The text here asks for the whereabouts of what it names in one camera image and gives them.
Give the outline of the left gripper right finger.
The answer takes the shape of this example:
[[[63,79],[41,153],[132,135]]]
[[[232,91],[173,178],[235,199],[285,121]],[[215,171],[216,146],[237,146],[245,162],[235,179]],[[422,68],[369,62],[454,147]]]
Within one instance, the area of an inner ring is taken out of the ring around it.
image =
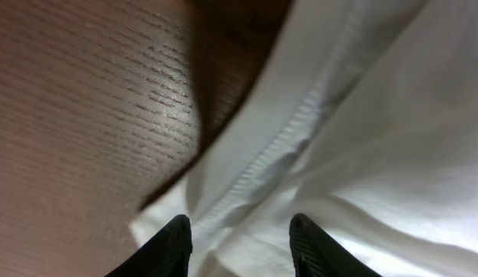
[[[290,221],[289,247],[296,277],[380,277],[302,213]]]

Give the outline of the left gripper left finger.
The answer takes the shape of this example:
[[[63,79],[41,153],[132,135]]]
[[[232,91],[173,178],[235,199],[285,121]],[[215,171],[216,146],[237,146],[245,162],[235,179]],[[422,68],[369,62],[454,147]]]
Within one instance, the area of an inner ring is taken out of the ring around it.
[[[177,215],[105,277],[187,277],[191,254],[189,218]]]

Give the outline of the white t-shirt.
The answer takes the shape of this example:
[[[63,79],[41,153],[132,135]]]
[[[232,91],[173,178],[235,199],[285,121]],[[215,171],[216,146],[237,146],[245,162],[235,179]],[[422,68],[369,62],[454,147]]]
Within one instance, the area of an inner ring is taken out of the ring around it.
[[[478,1],[297,1],[250,98],[130,229],[192,276],[291,276],[311,218],[382,276],[478,276]]]

